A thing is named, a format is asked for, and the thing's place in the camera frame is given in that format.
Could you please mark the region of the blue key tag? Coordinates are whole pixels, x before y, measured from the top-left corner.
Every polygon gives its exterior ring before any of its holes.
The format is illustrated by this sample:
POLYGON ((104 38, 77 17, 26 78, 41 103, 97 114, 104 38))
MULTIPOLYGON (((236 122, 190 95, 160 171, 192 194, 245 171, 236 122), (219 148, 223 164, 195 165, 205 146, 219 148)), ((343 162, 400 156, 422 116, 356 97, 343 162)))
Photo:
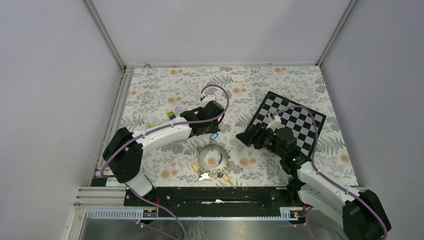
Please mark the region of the blue key tag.
POLYGON ((212 134, 212 135, 209 137, 209 139, 210 139, 210 141, 215 141, 215 140, 218 138, 218 136, 219 136, 219 134, 216 132, 216 133, 212 134))

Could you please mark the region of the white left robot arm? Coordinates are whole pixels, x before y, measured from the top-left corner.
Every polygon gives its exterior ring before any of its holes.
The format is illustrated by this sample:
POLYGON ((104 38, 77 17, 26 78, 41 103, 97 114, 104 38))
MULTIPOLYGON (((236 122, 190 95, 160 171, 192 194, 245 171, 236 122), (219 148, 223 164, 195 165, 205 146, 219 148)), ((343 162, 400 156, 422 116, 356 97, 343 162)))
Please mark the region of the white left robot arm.
POLYGON ((141 171, 143 155, 175 141, 218 132, 225 110, 213 95, 208 95, 199 107, 173 116, 169 122, 136 132, 122 127, 102 154, 105 166, 119 183, 136 192, 135 197, 142 205, 148 206, 154 202, 155 192, 141 171))

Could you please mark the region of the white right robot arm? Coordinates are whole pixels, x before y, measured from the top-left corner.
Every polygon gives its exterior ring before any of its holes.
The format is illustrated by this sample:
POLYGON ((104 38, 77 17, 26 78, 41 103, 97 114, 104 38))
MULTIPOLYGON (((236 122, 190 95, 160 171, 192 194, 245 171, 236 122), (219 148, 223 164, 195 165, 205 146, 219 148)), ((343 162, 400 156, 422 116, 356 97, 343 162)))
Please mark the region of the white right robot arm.
POLYGON ((349 240, 387 238, 392 227, 378 196, 369 189, 345 186, 319 171, 311 158, 301 152, 292 129, 272 130, 257 123, 236 138, 247 147, 267 149, 280 157, 282 169, 292 177, 286 193, 291 205, 304 203, 319 210, 339 224, 349 240))

